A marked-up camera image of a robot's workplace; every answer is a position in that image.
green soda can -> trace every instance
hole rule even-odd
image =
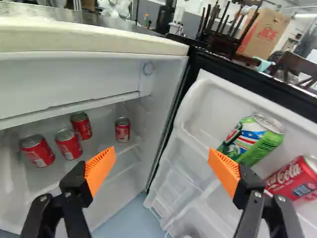
[[[282,123],[262,113],[242,118],[218,147],[237,163],[251,167],[279,146],[285,134]]]

mini fridge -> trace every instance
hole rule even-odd
[[[282,145],[253,166],[262,178],[298,155],[317,154],[314,95],[169,39],[3,16],[0,72],[0,229],[8,232],[21,232],[34,198],[60,193],[60,179],[79,160],[114,146],[117,161],[84,209],[91,231],[145,190],[144,206],[167,237],[229,238],[241,211],[207,159],[239,119],[263,112],[287,128]],[[67,161],[54,136],[81,111],[93,136],[81,142],[79,159]],[[131,121],[127,143],[115,140],[119,116]],[[56,156],[45,168],[18,148],[20,138],[34,133]],[[316,236],[316,208],[316,200],[296,207],[307,238]],[[259,236],[268,237],[264,223]],[[66,237],[63,222],[56,237]]]

refrigerator door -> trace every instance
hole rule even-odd
[[[287,130],[283,143],[252,167],[264,179],[298,155],[317,154],[315,115],[302,110],[312,110],[316,99],[225,59],[199,54],[194,56],[198,65],[187,72],[196,82],[177,111],[144,206],[172,237],[230,238],[241,211],[209,167],[209,148],[216,149],[241,118],[254,112],[277,119]],[[317,232],[316,208],[317,200],[296,206],[307,238]],[[259,237],[269,237],[265,223]]]

ceiling light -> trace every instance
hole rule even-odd
[[[296,14],[295,18],[314,18],[317,17],[317,14],[313,14],[313,13],[300,13],[300,14]]]

cardboard box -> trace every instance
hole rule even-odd
[[[248,14],[240,34],[244,32],[253,14],[254,10]],[[270,8],[260,8],[257,19],[242,41],[237,53],[248,57],[257,56],[267,59],[289,22],[290,18],[283,13],[276,12]]]

